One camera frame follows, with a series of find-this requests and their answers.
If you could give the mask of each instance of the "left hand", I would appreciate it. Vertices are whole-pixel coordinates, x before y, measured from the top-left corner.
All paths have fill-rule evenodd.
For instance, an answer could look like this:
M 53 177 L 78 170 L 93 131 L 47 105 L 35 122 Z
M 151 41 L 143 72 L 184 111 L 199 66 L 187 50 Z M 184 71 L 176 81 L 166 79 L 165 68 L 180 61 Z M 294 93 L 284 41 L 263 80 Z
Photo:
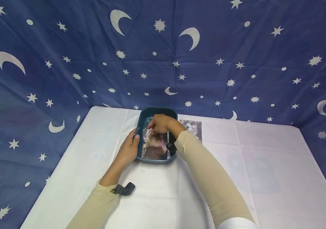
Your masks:
M 133 129 L 122 143 L 113 162 L 116 165 L 125 168 L 137 157 L 140 135 L 136 135 L 134 138 L 135 131 L 136 129 Z

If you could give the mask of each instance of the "white sleeve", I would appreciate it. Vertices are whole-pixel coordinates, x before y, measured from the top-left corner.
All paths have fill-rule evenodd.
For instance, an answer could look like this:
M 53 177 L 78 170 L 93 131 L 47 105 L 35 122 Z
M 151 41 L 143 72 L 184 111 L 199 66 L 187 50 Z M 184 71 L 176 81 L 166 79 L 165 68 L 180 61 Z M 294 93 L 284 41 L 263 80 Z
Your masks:
M 259 229 L 256 224 L 242 217 L 234 217 L 225 220 L 218 229 Z

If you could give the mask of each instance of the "white crescent moon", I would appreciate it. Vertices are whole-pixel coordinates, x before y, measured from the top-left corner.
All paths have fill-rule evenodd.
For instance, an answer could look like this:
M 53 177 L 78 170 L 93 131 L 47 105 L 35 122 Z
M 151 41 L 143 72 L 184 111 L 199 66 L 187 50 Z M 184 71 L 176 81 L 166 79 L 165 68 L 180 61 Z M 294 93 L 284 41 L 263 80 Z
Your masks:
M 62 122 L 62 126 L 53 126 L 52 121 L 50 121 L 50 124 L 49 124 L 50 132 L 58 133 L 58 132 L 62 131 L 64 128 L 65 128 L 65 120 Z
M 185 29 L 180 34 L 180 36 L 185 35 L 185 34 L 190 35 L 192 38 L 193 42 L 192 42 L 192 47 L 190 49 L 190 51 L 191 51 L 192 49 L 196 48 L 196 46 L 198 45 L 198 42 L 200 41 L 200 33 L 196 28 L 191 27 L 191 28 Z
M 15 56 L 13 56 L 12 54 L 7 53 L 7 52 L 0 52 L 0 68 L 1 68 L 1 70 L 2 70 L 3 63 L 6 62 L 6 61 L 14 63 L 25 74 L 24 66 L 20 62 L 20 60 L 18 60 L 18 58 L 16 58 Z
M 121 29 L 120 29 L 120 27 L 118 25 L 118 22 L 123 17 L 126 17 L 126 18 L 132 20 L 131 17 L 128 16 L 125 12 L 123 12 L 121 10 L 112 10 L 109 17 L 111 19 L 111 23 L 112 23 L 113 28 L 117 31 L 117 33 L 124 36 L 124 34 L 122 33 L 122 31 L 121 31 Z
M 326 115 L 326 113 L 323 111 L 325 105 L 326 105 L 326 100 L 322 100 L 317 104 L 317 110 L 320 115 Z
M 167 95 L 174 95 L 174 94 L 178 94 L 178 92 L 170 92 L 169 91 L 169 89 L 170 89 L 170 86 L 169 87 L 167 87 L 165 90 L 164 90 L 164 92 L 167 94 Z

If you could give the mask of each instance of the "cat photo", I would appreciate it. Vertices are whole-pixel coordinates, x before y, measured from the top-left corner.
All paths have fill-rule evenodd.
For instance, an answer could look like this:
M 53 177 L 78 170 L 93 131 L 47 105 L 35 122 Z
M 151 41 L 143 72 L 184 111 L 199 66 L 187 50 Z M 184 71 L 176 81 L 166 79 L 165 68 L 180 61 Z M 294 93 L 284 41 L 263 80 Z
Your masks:
M 202 144 L 202 122 L 191 120 L 179 120 L 179 122 L 186 128 L 188 132 L 193 133 L 199 142 Z
M 141 158 L 151 160 L 166 160 L 170 158 L 170 152 L 167 149 L 169 142 L 168 133 L 151 135 L 151 131 L 151 129 L 142 130 L 144 144 Z

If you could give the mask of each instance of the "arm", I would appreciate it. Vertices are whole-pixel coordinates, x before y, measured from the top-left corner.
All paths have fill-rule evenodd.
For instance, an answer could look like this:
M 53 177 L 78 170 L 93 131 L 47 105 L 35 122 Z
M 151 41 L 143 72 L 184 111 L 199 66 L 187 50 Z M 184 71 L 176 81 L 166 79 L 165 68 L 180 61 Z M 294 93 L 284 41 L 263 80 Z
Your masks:
M 115 160 L 66 229 L 100 229 L 105 223 L 119 197 L 110 191 L 116 188 L 122 172 L 137 156 L 140 136 L 133 139 L 134 133 L 135 130 L 129 133 Z

